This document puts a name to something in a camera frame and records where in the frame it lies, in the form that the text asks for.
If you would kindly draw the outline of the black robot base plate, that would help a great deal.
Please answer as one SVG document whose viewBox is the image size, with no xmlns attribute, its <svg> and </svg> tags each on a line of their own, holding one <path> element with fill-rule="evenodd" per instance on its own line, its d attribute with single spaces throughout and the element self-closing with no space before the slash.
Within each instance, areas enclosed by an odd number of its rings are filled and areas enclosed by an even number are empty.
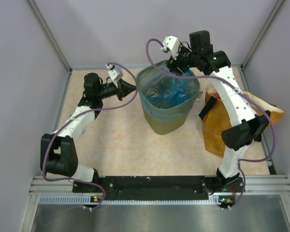
<svg viewBox="0 0 290 232">
<path fill-rule="evenodd" d="M 205 200 L 209 195 L 233 196 L 243 190 L 238 177 L 226 184 L 215 176 L 106 176 L 94 183 L 106 192 L 106 200 Z"/>
</svg>

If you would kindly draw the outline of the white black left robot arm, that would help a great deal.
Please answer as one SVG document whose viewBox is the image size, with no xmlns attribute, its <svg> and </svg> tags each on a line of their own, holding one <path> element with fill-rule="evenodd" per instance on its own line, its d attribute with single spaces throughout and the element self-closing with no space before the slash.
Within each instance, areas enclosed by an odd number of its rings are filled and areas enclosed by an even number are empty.
<svg viewBox="0 0 290 232">
<path fill-rule="evenodd" d="M 136 92 L 136 85 L 119 78 L 118 81 L 103 82 L 96 73 L 84 77 L 84 91 L 80 102 L 69 119 L 52 134 L 41 138 L 40 168 L 43 174 L 61 175 L 63 179 L 78 179 L 88 191 L 96 191 L 100 180 L 95 169 L 79 163 L 75 141 L 93 122 L 101 110 L 103 99 L 116 96 L 118 100 Z"/>
</svg>

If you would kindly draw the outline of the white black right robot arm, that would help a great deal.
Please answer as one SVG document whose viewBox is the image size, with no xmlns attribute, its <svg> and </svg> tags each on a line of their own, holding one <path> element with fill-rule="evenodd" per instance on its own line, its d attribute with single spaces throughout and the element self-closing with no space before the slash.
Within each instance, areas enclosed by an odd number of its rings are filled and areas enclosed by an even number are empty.
<svg viewBox="0 0 290 232">
<path fill-rule="evenodd" d="M 197 68 L 210 79 L 228 114 L 231 126 L 223 129 L 220 137 L 225 146 L 223 160 L 217 169 L 214 182 L 205 184 L 205 190 L 214 193 L 228 191 L 238 180 L 239 164 L 248 146 L 260 136 L 269 125 L 269 114 L 262 115 L 244 97 L 231 68 L 231 62 L 224 51 L 214 51 L 210 33 L 206 30 L 189 35 L 190 44 L 184 46 L 175 36 L 165 37 L 161 50 L 170 52 L 167 67 L 175 77 L 183 77 L 189 68 Z"/>
</svg>

